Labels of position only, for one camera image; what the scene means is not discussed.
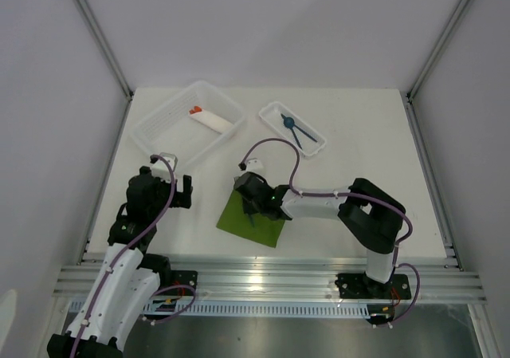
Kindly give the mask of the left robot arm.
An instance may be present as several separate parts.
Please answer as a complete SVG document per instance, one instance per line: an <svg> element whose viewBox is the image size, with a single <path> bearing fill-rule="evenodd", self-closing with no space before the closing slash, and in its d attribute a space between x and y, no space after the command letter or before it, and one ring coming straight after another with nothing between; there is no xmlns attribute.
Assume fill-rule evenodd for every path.
<svg viewBox="0 0 510 358"><path fill-rule="evenodd" d="M177 182L171 162L161 156L129 180L127 200L109 231L100 272L65 332L50 337L49 356L121 357L150 299L160 295L196 299L195 272L175 272L169 258L147 251L165 212L191 206L191 176L183 176L181 189Z"/></svg>

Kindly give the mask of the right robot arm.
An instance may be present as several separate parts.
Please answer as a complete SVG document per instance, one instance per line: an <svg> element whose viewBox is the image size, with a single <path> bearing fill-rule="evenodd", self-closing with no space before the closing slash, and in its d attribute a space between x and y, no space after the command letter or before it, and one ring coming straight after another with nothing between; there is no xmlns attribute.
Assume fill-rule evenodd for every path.
<svg viewBox="0 0 510 358"><path fill-rule="evenodd" d="M235 180L246 214L272 221L319 218L340 221L367 250L361 282L370 298L390 294L399 244L412 235L405 207L364 178L346 191L303 191L292 184L271 187L261 175L248 171Z"/></svg>

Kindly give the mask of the blue plastic fork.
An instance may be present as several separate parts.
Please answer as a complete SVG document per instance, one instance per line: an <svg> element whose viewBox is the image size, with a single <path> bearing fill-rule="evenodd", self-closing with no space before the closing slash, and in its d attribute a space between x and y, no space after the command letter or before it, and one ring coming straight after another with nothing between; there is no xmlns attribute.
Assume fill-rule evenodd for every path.
<svg viewBox="0 0 510 358"><path fill-rule="evenodd" d="M242 193L239 191L239 188L238 188L238 186L237 186L237 181L238 181L238 179L239 179L239 176L235 176L235 177L233 178L233 181L234 181L233 190L234 190L235 192L237 192L237 193L240 195L241 199L245 199L245 197L244 197L244 196L242 195ZM253 217L253 215L252 215L252 216L247 216L247 215L246 215L246 217L247 217L247 219L249 220L249 223L250 223L251 227L255 227L255 222L254 222L254 217Z"/></svg>

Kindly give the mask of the green paper napkin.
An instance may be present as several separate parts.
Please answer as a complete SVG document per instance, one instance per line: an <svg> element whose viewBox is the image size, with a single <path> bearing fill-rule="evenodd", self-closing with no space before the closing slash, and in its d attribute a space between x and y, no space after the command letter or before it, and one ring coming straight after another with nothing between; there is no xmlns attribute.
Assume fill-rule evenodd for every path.
<svg viewBox="0 0 510 358"><path fill-rule="evenodd" d="M255 227L251 227L243 213L240 195L232 191L216 227L251 242L276 248L285 220L273 221L261 214L255 214L253 217Z"/></svg>

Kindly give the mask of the blue plastic knife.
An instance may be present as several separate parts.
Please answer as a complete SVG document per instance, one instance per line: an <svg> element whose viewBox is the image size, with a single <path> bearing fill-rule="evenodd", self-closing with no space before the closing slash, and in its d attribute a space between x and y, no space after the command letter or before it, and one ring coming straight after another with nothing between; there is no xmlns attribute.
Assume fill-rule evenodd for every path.
<svg viewBox="0 0 510 358"><path fill-rule="evenodd" d="M292 133L293 139L295 140L295 143L299 149L302 148L301 143L297 137L297 134L295 132L295 121L292 117L286 116L284 114L280 115L283 120L283 125Z"/></svg>

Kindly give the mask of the blue plastic spoon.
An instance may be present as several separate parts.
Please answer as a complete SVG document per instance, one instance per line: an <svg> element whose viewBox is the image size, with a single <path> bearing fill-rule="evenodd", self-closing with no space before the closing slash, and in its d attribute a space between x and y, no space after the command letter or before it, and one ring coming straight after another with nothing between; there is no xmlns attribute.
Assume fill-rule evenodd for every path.
<svg viewBox="0 0 510 358"><path fill-rule="evenodd" d="M298 125L296 125L296 122L295 122L295 129L297 129L298 131L300 131L302 134L304 134L305 136L307 136L310 140L314 141L317 143L317 140L312 136L310 135L308 132L306 132L304 129L302 129L301 127L299 127Z"/></svg>

